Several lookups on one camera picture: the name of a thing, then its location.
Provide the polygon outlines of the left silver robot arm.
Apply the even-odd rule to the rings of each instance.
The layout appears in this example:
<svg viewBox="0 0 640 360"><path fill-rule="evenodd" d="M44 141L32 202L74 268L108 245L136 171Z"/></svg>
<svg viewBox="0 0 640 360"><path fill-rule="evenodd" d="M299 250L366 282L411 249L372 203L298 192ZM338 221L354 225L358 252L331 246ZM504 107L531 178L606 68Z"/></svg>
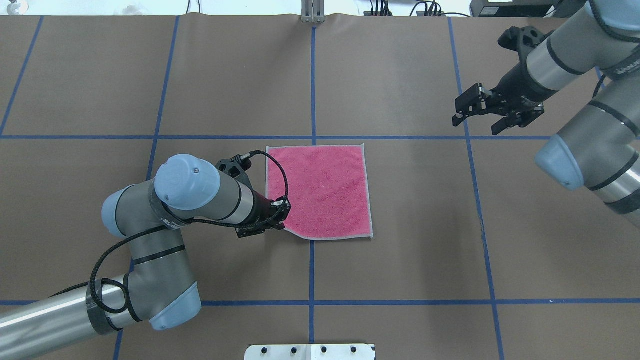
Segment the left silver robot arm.
<svg viewBox="0 0 640 360"><path fill-rule="evenodd" d="M240 237L283 230L290 189L270 200L246 174L254 150L217 164L180 153L154 178L110 195L103 225L119 238L89 280L1 315L1 358L32 359L147 321L170 330L202 309L182 228L210 224Z"/></svg>

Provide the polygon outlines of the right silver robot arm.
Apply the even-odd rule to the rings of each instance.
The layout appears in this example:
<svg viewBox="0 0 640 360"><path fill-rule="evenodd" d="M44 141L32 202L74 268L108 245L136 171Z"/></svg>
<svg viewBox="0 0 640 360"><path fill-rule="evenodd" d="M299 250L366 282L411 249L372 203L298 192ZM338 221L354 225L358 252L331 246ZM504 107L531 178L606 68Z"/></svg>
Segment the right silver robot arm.
<svg viewBox="0 0 640 360"><path fill-rule="evenodd" d="M510 27L498 45L519 62L498 85L476 83L455 99L453 126L493 114L493 135L525 128L544 102L594 68L600 84L590 101L535 155L535 164L569 191L585 187L615 214L640 223L639 2L588 0L549 33Z"/></svg>

